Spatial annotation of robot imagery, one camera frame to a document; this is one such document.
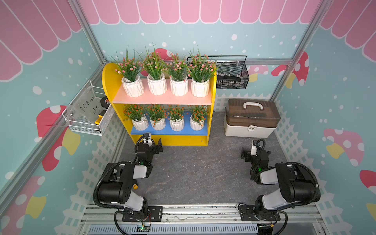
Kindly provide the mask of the red flower pot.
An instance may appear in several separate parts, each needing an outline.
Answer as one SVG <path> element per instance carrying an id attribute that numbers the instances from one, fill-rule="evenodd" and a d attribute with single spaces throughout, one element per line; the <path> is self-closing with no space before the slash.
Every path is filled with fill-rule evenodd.
<path id="1" fill-rule="evenodd" d="M 184 107 L 180 105 L 170 105 L 168 108 L 169 124 L 173 131 L 182 131 L 185 127 Z"/>
<path id="2" fill-rule="evenodd" d="M 208 115 L 206 105 L 190 105 L 191 111 L 190 127 L 194 131 L 200 131 L 204 128 L 206 116 Z"/>
<path id="3" fill-rule="evenodd" d="M 152 104 L 147 107 L 147 115 L 150 119 L 151 126 L 156 131 L 161 131 L 166 127 L 166 111 L 160 104 Z"/>
<path id="4" fill-rule="evenodd" d="M 145 108 L 140 104 L 125 104 L 123 109 L 127 119 L 132 121 L 137 131 L 144 131 L 149 127 Z"/>

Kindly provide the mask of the pink flower pot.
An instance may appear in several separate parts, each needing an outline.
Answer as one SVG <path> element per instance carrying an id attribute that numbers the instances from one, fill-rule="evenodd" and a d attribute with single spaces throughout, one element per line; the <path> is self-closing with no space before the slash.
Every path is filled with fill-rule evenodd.
<path id="1" fill-rule="evenodd" d="M 170 77 L 171 92 L 175 96 L 184 96 L 189 91 L 188 67 L 185 60 L 178 54 L 171 54 L 171 59 L 166 62 L 166 72 Z"/>
<path id="2" fill-rule="evenodd" d="M 147 82 L 153 95 L 160 96 L 167 91 L 167 82 L 164 75 L 166 68 L 164 60 L 157 52 L 150 52 L 145 48 L 146 56 L 143 59 L 143 71 L 148 73 Z"/>
<path id="3" fill-rule="evenodd" d="M 210 79 L 217 71 L 217 60 L 206 54 L 201 55 L 199 48 L 197 54 L 193 50 L 189 55 L 188 76 L 192 80 L 192 94 L 198 98 L 206 97 L 210 90 Z"/>
<path id="4" fill-rule="evenodd" d="M 144 92 L 144 86 L 141 82 L 139 73 L 143 70 L 142 62 L 128 55 L 129 47 L 126 48 L 126 54 L 122 61 L 116 61 L 115 72 L 122 75 L 122 86 L 126 94 L 131 98 L 141 96 Z"/>

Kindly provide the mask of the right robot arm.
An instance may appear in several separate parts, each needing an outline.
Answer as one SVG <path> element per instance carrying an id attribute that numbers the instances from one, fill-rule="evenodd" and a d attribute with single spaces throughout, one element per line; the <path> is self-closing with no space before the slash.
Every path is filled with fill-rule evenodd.
<path id="1" fill-rule="evenodd" d="M 274 192 L 258 196 L 253 206 L 241 210 L 255 220 L 278 220 L 279 211 L 317 202 L 321 198 L 315 174 L 304 164 L 282 162 L 269 166 L 271 151 L 264 139 L 252 141 L 250 150 L 242 149 L 241 158 L 251 164 L 250 179 L 258 185 L 277 185 Z"/>

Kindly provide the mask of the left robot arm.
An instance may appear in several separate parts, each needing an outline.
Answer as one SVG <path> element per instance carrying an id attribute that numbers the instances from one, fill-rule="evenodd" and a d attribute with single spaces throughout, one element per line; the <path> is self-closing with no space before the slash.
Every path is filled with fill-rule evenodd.
<path id="1" fill-rule="evenodd" d="M 107 164 L 95 186 L 93 201 L 99 207 L 117 209 L 142 220 L 149 216 L 150 210 L 147 199 L 137 195 L 134 186 L 138 179 L 151 175 L 154 155 L 163 152 L 162 140 L 156 144 L 150 133 L 144 133 L 136 142 L 134 152 L 135 159 L 131 162 Z"/>

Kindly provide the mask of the yellow rack with coloured shelves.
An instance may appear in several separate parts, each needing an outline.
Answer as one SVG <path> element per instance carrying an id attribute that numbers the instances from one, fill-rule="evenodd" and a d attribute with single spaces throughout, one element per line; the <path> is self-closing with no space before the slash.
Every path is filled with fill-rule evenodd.
<path id="1" fill-rule="evenodd" d="M 143 133 L 150 132 L 152 139 L 157 142 L 162 140 L 164 146 L 207 146 L 209 144 L 209 136 L 212 124 L 212 113 L 214 111 L 215 93 L 216 93 L 216 76 L 210 79 L 210 92 L 204 98 L 197 98 L 191 92 L 184 96 L 175 96 L 170 90 L 169 81 L 167 81 L 167 92 L 163 95 L 153 95 L 149 90 L 147 79 L 142 78 L 145 92 L 137 97 L 129 97 L 123 86 L 122 76 L 115 72 L 116 64 L 109 63 L 104 66 L 102 71 L 102 85 L 107 98 L 114 108 L 119 119 L 122 121 L 131 140 L 136 143 Z M 190 127 L 189 110 L 185 110 L 185 127 L 182 131 L 176 132 L 170 128 L 169 120 L 166 120 L 166 127 L 163 130 L 156 131 L 152 125 L 144 131 L 137 131 L 133 127 L 132 120 L 128 119 L 123 110 L 127 104 L 144 104 L 149 106 L 151 104 L 161 104 L 168 108 L 169 105 L 205 105 L 209 115 L 205 119 L 205 124 L 202 130 L 194 131 Z"/>

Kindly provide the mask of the brown lidded storage box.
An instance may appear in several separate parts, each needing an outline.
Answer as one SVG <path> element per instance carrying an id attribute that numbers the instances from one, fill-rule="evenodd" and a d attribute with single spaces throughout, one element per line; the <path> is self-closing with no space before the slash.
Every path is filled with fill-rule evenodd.
<path id="1" fill-rule="evenodd" d="M 272 101 L 229 99 L 225 108 L 224 132 L 229 137 L 268 138 L 281 120 Z"/>

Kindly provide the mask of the yellow utility knife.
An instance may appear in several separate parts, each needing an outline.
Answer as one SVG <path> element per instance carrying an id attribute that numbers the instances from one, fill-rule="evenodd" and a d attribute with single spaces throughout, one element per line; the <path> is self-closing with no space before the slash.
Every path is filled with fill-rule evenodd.
<path id="1" fill-rule="evenodd" d="M 95 121 L 95 124 L 99 125 L 102 119 L 103 119 L 103 115 L 99 114 L 97 120 Z"/>

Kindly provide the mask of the black tape roll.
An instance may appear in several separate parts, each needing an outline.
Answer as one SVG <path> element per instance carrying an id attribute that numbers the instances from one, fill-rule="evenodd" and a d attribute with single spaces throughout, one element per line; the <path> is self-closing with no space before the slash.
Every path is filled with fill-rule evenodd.
<path id="1" fill-rule="evenodd" d="M 100 104 L 101 104 L 101 106 L 102 106 L 104 109 L 108 109 L 109 106 L 111 105 L 109 99 L 108 99 L 106 96 L 104 96 L 104 97 L 100 100 Z"/>

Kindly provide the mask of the metal base rail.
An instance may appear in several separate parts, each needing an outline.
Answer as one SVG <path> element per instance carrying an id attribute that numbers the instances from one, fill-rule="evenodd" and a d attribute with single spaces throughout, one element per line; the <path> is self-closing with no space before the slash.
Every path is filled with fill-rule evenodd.
<path id="1" fill-rule="evenodd" d="M 257 221 L 250 207 L 240 204 L 165 204 L 145 222 L 114 223 L 114 209 L 89 206 L 77 235 L 328 235 L 329 230 L 314 204 Z"/>

